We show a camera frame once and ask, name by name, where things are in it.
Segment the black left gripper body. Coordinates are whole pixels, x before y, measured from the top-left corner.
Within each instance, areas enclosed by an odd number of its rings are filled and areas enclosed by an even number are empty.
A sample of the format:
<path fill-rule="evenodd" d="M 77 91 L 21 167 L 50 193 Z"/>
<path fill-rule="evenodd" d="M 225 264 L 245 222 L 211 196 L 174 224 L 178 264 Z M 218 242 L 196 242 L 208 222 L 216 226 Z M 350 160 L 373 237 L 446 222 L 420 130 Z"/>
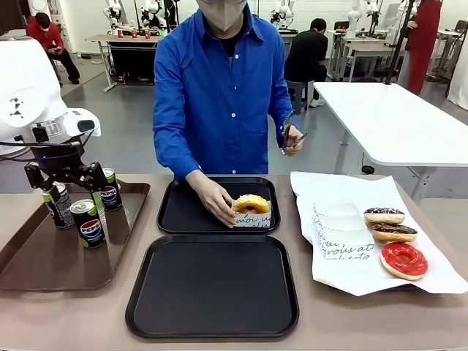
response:
<path fill-rule="evenodd" d="M 31 150 L 34 155 L 32 162 L 36 162 L 44 174 L 77 178 L 78 165 L 83 164 L 84 147 L 81 143 L 33 146 Z"/>

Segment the person's right hand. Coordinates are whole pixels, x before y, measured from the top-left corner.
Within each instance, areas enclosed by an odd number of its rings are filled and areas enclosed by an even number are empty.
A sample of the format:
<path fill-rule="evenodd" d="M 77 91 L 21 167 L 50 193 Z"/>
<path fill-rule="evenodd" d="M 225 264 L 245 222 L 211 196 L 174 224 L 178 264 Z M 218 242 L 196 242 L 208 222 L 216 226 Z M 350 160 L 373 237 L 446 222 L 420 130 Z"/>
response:
<path fill-rule="evenodd" d="M 224 225 L 232 228 L 236 214 L 232 209 L 233 199 L 227 191 L 200 170 L 193 170 L 185 179 L 205 208 Z"/>

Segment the person's left hand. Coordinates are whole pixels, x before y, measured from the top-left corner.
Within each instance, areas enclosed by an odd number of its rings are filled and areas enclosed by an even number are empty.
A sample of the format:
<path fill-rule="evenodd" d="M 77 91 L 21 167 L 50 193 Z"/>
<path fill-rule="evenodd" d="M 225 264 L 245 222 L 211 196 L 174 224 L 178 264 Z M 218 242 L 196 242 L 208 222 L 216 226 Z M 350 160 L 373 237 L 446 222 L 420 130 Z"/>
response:
<path fill-rule="evenodd" d="M 282 153 L 287 156 L 295 156 L 303 145 L 303 133 L 292 124 L 288 124 L 283 132 Z"/>

